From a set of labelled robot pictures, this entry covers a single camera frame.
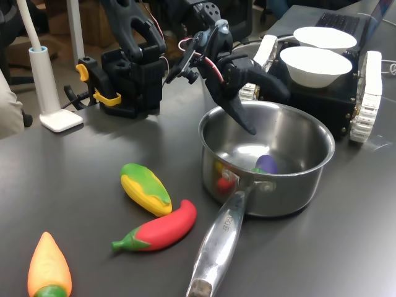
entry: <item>keyboard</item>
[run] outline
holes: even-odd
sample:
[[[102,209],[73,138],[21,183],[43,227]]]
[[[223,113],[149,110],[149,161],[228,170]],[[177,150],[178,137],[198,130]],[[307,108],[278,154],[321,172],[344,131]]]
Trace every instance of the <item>keyboard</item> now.
[[[325,12],[317,21],[315,27],[334,28],[353,35],[355,34],[359,21],[359,17],[351,17],[349,15],[331,14],[329,12]]]

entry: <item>white lamp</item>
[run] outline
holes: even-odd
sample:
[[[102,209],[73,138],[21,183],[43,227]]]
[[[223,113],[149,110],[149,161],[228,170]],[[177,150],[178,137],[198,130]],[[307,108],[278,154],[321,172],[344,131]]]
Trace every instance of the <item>white lamp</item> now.
[[[42,125],[54,132],[62,132],[82,124],[80,116],[69,110],[61,109],[48,49],[40,45],[26,0],[17,0],[17,3],[33,46],[29,49],[29,56],[41,111],[40,121]]]

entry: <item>red wire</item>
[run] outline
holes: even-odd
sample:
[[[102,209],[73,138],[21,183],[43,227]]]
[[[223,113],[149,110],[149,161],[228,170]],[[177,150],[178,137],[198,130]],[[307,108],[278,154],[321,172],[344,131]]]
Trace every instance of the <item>red wire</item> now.
[[[183,42],[185,42],[185,41],[190,40],[190,39],[192,39],[192,37],[186,37],[185,39],[182,39],[182,40],[179,42],[179,49],[180,49],[181,51],[185,51],[184,49],[181,48],[181,44],[182,44]],[[197,53],[196,51],[194,52],[194,54],[195,54],[196,56],[202,56],[200,53]],[[211,59],[209,59],[208,57],[205,57],[205,62],[208,63],[209,65],[211,65],[212,69],[216,72],[216,74],[217,74],[218,78],[220,79],[220,81],[223,82],[224,79],[223,79],[222,73],[218,70],[216,64],[213,63],[213,61],[212,61]]]

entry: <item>stainless steel pot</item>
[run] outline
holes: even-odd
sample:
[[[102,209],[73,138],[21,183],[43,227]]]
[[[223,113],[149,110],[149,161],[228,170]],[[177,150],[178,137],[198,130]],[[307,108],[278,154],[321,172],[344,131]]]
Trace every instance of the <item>stainless steel pot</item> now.
[[[202,179],[224,203],[200,247],[187,297],[212,297],[234,253],[245,213],[278,217],[297,212],[312,199],[323,166],[334,154],[329,130],[290,106],[244,102],[257,134],[245,132],[220,107],[199,124],[204,145]],[[252,172],[261,155],[272,156],[278,174]]]

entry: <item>pot handle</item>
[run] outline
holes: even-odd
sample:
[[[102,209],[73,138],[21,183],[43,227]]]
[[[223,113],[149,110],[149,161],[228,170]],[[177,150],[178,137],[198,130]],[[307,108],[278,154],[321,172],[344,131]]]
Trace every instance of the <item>pot handle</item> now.
[[[235,192],[224,203],[202,242],[186,297],[212,297],[231,262],[248,193]]]

